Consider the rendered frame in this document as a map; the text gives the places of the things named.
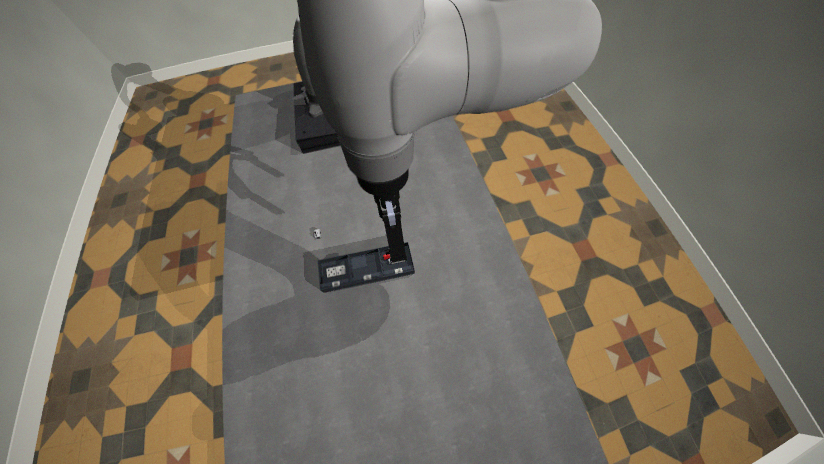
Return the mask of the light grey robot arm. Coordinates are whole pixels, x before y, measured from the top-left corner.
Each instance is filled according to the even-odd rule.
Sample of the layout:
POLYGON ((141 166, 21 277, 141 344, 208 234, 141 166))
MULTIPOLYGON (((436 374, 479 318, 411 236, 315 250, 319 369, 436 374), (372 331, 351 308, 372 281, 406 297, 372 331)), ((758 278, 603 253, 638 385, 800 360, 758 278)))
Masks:
POLYGON ((589 68, 602 33, 592 0, 297 3, 294 105, 324 114, 351 172, 374 183, 409 169, 415 131, 434 121, 555 95, 589 68))

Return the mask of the black rack of bins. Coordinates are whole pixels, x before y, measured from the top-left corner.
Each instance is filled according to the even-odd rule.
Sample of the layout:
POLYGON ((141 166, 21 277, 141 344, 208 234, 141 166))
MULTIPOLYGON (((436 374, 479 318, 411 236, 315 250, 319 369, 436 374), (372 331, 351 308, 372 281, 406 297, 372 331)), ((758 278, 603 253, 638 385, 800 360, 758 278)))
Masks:
POLYGON ((383 257, 389 246, 318 260, 320 290, 326 293, 415 274, 408 242, 404 246, 407 260, 394 264, 383 257), (342 265, 345 265, 345 275, 327 278, 327 268, 342 265))

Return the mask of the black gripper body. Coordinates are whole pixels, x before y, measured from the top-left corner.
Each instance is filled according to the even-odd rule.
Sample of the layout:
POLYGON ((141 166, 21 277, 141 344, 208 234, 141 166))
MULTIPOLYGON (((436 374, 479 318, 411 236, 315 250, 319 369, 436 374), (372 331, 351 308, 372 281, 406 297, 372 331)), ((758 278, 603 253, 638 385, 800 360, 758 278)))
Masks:
POLYGON ((382 208, 386 209, 385 201, 389 200, 391 200, 392 206, 395 207, 395 194, 405 186, 408 180, 408 175, 409 169, 399 178, 381 183, 368 182, 357 176, 356 177, 361 188, 367 193, 379 197, 382 208))

